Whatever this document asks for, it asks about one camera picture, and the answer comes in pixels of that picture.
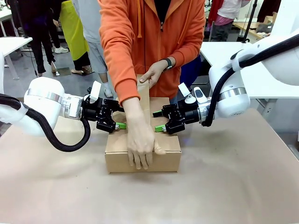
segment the gray pants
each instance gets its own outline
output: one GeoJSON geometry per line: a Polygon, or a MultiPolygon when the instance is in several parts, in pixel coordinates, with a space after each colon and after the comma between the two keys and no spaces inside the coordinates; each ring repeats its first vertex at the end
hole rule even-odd
{"type": "Polygon", "coordinates": [[[225,42],[228,39],[228,34],[233,26],[233,22],[222,26],[213,26],[211,41],[213,42],[225,42]]]}
{"type": "Polygon", "coordinates": [[[88,42],[89,58],[93,71],[99,74],[107,73],[107,66],[104,59],[103,48],[100,43],[88,42]]]}

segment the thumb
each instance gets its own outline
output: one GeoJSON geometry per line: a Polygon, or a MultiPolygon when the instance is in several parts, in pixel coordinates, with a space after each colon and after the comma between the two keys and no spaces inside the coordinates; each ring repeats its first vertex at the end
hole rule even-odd
{"type": "Polygon", "coordinates": [[[146,80],[148,80],[151,77],[152,73],[150,70],[148,70],[144,75],[141,76],[141,78],[139,79],[139,81],[141,83],[144,83],[146,80]]]}
{"type": "Polygon", "coordinates": [[[155,140],[154,151],[157,155],[165,155],[166,154],[166,151],[159,146],[157,140],[155,140]]]}

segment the white sneaker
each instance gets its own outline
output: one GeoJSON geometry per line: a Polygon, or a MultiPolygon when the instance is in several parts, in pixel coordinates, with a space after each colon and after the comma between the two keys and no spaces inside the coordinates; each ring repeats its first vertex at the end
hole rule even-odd
{"type": "Polygon", "coordinates": [[[56,54],[61,54],[61,53],[67,53],[67,52],[69,52],[69,50],[68,49],[66,49],[66,48],[63,48],[63,47],[60,47],[60,48],[54,48],[55,50],[55,53],[56,54]]]}
{"type": "Polygon", "coordinates": [[[111,90],[104,89],[104,94],[107,98],[112,98],[113,97],[113,93],[111,92],[111,90]]]}

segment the black watch strap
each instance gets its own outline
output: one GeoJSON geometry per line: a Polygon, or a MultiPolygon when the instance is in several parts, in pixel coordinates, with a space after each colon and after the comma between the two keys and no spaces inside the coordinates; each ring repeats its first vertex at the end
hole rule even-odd
{"type": "Polygon", "coordinates": [[[163,60],[167,61],[168,65],[167,67],[164,69],[164,71],[167,71],[169,69],[172,68],[172,63],[171,63],[171,60],[169,58],[164,58],[163,60]]]}

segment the hoodie drawstring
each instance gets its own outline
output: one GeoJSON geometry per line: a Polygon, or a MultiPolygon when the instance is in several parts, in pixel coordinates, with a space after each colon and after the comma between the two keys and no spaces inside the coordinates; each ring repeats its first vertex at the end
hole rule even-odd
{"type": "Polygon", "coordinates": [[[186,21],[185,21],[185,24],[184,24],[183,31],[182,31],[181,35],[179,36],[178,44],[181,42],[181,39],[182,39],[183,34],[184,34],[184,32],[185,32],[185,29],[186,29],[186,24],[187,24],[187,22],[188,22],[188,18],[189,18],[189,14],[190,14],[190,9],[191,9],[191,6],[192,6],[192,1],[193,1],[193,0],[190,1],[190,5],[189,5],[189,8],[188,8],[188,12],[187,12],[187,18],[186,18],[186,21]]]}
{"type": "Polygon", "coordinates": [[[142,35],[141,35],[141,6],[140,6],[140,0],[137,0],[137,16],[138,16],[138,36],[137,36],[137,38],[142,38],[142,35]]]}

